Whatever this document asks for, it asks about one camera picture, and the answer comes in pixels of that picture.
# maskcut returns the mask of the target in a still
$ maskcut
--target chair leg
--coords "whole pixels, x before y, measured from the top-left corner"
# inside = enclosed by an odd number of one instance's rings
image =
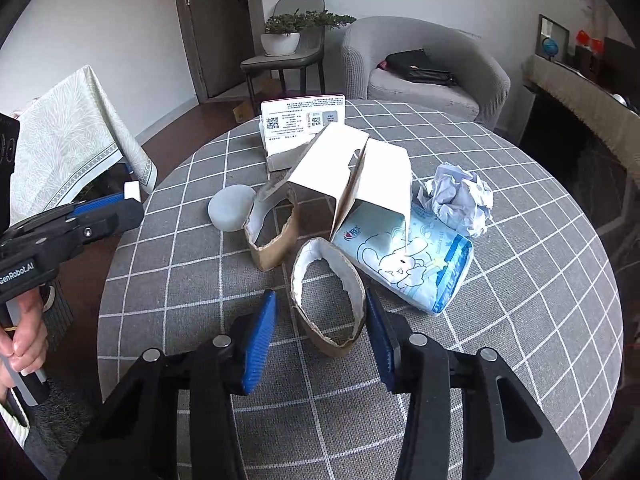
[[[284,70],[278,70],[278,75],[280,76],[280,88],[282,88],[282,93],[284,97],[287,96],[287,82],[284,81]]]
[[[306,95],[306,66],[300,69],[300,95]]]
[[[322,59],[318,61],[318,75],[320,77],[320,93],[322,95],[326,94],[326,88],[324,86],[324,66],[322,65]]]
[[[254,82],[251,79],[251,75],[246,75],[246,85],[249,89],[249,100],[251,101],[251,108],[254,110],[254,115],[258,116],[258,106],[255,102],[255,93],[254,93]]]

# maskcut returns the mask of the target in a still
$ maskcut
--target human hand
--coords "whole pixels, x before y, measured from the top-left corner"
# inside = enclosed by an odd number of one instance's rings
[[[11,368],[26,376],[44,364],[47,348],[47,328],[42,321],[42,298],[38,288],[32,288],[17,296],[20,308],[20,323],[11,339],[0,330],[0,353],[9,358]],[[0,362],[0,400],[6,395],[6,388],[15,386],[9,372]]]

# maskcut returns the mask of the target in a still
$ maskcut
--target bonsai tree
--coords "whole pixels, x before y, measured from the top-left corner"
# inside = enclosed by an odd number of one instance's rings
[[[293,14],[271,16],[264,25],[264,33],[292,34],[313,27],[339,28],[356,21],[353,16],[340,16],[326,10],[308,10],[302,14],[299,11],[300,9]]]

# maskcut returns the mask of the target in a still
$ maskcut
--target silver screw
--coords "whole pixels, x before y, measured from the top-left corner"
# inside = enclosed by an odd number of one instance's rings
[[[150,348],[149,350],[145,350],[145,353],[142,354],[142,358],[147,363],[153,363],[158,361],[160,358],[160,351],[157,348]]]
[[[213,346],[217,348],[226,348],[231,344],[231,338],[228,335],[217,335],[213,338]]]
[[[409,336],[409,343],[414,346],[425,346],[429,339],[424,334],[414,333]]]
[[[480,357],[485,361],[495,361],[498,358],[498,352],[496,352],[493,348],[483,348],[480,351]]]

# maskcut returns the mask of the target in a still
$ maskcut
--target checkered tablecloth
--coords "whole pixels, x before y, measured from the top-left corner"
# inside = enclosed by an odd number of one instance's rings
[[[439,317],[385,291],[388,310],[443,346],[500,352],[542,406],[582,466],[609,415],[622,360],[622,313],[600,239],[574,200],[537,163],[481,126],[440,112],[374,101],[346,109],[347,124],[407,149],[418,181],[441,162],[477,171],[495,190],[494,223],[474,240],[475,260]],[[222,187],[259,187],[268,178],[257,121],[198,150],[146,202],[140,229],[122,237],[102,295],[98,370],[103,395],[147,348],[188,351],[228,330],[278,291],[280,319],[262,383],[234,397],[242,459],[250,479],[392,479],[408,408],[378,378],[369,338],[329,358],[292,322],[288,286],[295,257],[260,272],[243,232],[223,236],[207,202]],[[331,228],[330,202],[301,192],[298,246]],[[287,206],[267,222],[265,240],[286,222]],[[315,322],[341,338],[349,307],[338,278],[316,262],[303,301]],[[462,406],[451,391],[450,478],[462,473]],[[178,460],[190,478],[188,398],[180,397]]]

